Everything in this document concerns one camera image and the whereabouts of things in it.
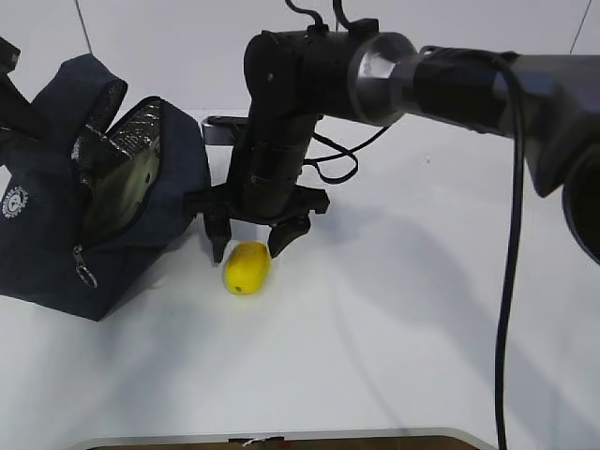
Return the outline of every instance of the bag zipper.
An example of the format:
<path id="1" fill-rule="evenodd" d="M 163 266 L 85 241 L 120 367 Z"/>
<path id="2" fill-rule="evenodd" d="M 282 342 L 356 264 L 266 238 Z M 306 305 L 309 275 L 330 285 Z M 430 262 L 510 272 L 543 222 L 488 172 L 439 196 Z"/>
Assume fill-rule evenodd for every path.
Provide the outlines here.
<path id="1" fill-rule="evenodd" d="M 75 270 L 77 275 L 82 279 L 83 283 L 88 288 L 96 289 L 98 287 L 98 280 L 94 277 L 94 274 L 85 264 L 85 259 L 82 256 L 83 248 L 81 244 L 78 244 L 73 249 L 73 258 L 75 259 Z"/>
<path id="2" fill-rule="evenodd" d="M 160 121 L 160 129 L 159 129 L 159 133 L 158 133 L 158 138 L 160 141 L 160 153 L 158 154 L 158 172 L 157 172 L 157 177 L 155 178 L 154 182 L 152 183 L 152 185 L 150 185 L 148 187 L 148 189 L 146 190 L 146 194 L 143 197 L 142 200 L 142 204 L 140 205 L 140 207 L 138 208 L 138 211 L 136 212 L 135 216 L 129 221 L 129 223 L 127 225 L 125 225 L 123 228 L 121 228 L 120 230 L 116 230 L 115 232 L 109 234 L 108 236 L 104 237 L 103 239 L 101 239 L 100 241 L 96 242 L 93 246 L 88 247 L 86 250 L 90 250 L 93 248 L 98 248 L 101 247 L 103 244 L 106 244 L 107 242 L 110 242 L 116 238 L 118 238 L 119 236 L 122 236 L 123 234 L 125 234 L 133 225 L 135 225 L 135 223 L 138 221 L 138 219 L 140 218 L 140 216 L 142 215 L 143 211 L 145 210 L 145 207 L 148 204 L 148 199 L 150 198 L 150 195 L 152 194 L 152 191 L 154 190 L 155 186 L 158 183 L 158 180 L 160 179 L 160 176 L 162 175 L 162 167 L 163 167 L 163 155 L 164 155 L 164 147 L 162 147 L 162 138 L 164 136 L 164 120 L 163 120 L 163 114 L 164 114 L 164 101 L 162 100 L 162 98 L 160 97 L 148 97 L 145 98 L 144 100 L 142 100 L 140 103 L 138 103 L 131 111 L 129 111 L 128 114 L 126 114 L 125 116 L 123 116 L 111 129 L 110 131 L 108 131 L 106 133 L 107 136 L 109 136 L 111 133 L 113 133 L 115 130 L 117 130 L 119 127 L 121 127 L 127 120 L 129 120 L 129 118 L 137 113 L 141 108 L 143 108 L 146 104 L 151 103 L 152 101 L 157 101 L 160 100 L 159 102 L 159 116 L 158 116 L 158 120 Z M 79 278 L 83 281 L 83 283 L 85 283 L 86 286 L 88 286 L 89 288 L 92 289 L 97 289 L 98 288 L 98 280 L 96 279 L 96 277 L 94 276 L 94 274 L 92 273 L 92 271 L 87 267 L 86 263 L 85 263 L 85 259 L 83 258 L 83 245 L 77 244 L 74 248 L 73 248 L 73 259 L 75 260 L 75 270 L 77 271 L 77 275 L 79 276 Z"/>

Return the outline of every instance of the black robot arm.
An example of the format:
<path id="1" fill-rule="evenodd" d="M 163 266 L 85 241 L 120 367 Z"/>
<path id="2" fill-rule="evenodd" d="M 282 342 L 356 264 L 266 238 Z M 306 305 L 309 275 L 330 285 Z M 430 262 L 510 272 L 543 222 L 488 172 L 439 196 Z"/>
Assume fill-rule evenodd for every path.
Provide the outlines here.
<path id="1" fill-rule="evenodd" d="M 417 52 L 375 20 L 349 32 L 326 25 L 307 31 L 262 32 L 252 39 L 245 73 L 252 104 L 238 127 L 227 182 L 187 197 L 203 212 L 220 262 L 229 220 L 273 227 L 277 256 L 309 229 L 308 213 L 324 213 L 324 191 L 299 187 L 315 125 L 324 115 L 384 127 L 417 114 L 482 133 L 515 134 L 509 92 L 490 61 L 501 58 L 518 78 L 524 105 L 526 159 L 539 195 L 562 184 L 564 210 L 582 247 L 600 257 L 600 56 L 528 56 L 426 47 Z"/>

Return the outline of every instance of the bag logo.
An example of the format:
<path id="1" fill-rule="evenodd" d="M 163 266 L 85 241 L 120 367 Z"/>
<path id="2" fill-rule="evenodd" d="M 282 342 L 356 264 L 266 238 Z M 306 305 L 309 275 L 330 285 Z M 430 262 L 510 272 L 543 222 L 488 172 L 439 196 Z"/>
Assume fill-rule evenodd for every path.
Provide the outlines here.
<path id="1" fill-rule="evenodd" d="M 28 199 L 29 194 L 25 189 L 20 186 L 14 187 L 2 202 L 2 214 L 5 218 L 15 218 L 25 209 Z"/>

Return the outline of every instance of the yellow lemon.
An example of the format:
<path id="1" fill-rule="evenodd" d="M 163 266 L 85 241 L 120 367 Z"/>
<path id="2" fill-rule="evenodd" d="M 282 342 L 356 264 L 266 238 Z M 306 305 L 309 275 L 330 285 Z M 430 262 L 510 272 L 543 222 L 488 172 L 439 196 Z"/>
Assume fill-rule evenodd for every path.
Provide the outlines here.
<path id="1" fill-rule="evenodd" d="M 227 289 L 236 295 L 256 293 L 271 270 L 271 255 L 261 242 L 243 242 L 225 264 Z"/>

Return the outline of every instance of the navy blue bag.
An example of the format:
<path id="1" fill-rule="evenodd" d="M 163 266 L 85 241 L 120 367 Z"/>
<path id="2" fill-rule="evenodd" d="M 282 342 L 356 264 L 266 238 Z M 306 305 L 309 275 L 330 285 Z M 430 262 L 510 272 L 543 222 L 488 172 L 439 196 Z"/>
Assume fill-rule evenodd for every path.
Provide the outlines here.
<path id="1" fill-rule="evenodd" d="M 184 194 L 210 187 L 198 124 L 150 97 L 108 130 L 126 91 L 92 55 L 67 61 L 33 101 L 51 134 L 0 140 L 0 294 L 99 321 L 189 226 Z"/>

